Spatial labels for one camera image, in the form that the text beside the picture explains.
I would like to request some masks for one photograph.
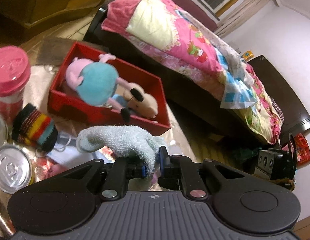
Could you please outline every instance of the black plush shoe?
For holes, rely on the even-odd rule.
[[[142,94],[136,88],[131,89],[130,92],[133,95],[133,97],[136,98],[138,102],[141,102],[144,100]]]
[[[128,108],[123,108],[122,110],[120,110],[120,114],[122,115],[124,122],[129,123],[129,121],[131,120],[131,114]]]

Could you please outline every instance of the beige plush toy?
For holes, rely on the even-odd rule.
[[[125,90],[123,97],[128,102],[127,107],[144,118],[154,118],[158,114],[156,99],[150,94],[145,94],[145,91],[140,85],[136,83],[129,84],[143,95],[144,100],[138,102],[128,90]]]

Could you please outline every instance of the pink cup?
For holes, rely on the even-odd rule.
[[[15,46],[0,48],[0,113],[12,124],[23,108],[24,87],[31,76],[31,66],[24,50]]]

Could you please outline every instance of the blanket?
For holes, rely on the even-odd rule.
[[[251,69],[171,0],[115,0],[102,29],[121,34],[148,56],[191,78],[267,143],[279,138],[281,120]]]

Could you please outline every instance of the red box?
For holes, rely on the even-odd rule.
[[[104,53],[83,44],[74,43],[49,89],[47,107],[49,113],[91,125],[127,125],[122,120],[119,111],[90,106],[78,97],[66,95],[62,89],[66,69],[74,57],[99,61],[98,56]],[[169,130],[170,124],[161,79],[119,58],[108,62],[117,69],[121,78],[139,84],[145,93],[151,94],[157,100],[158,115],[153,119],[157,122],[132,115],[129,125],[140,126],[154,136],[162,135]]]

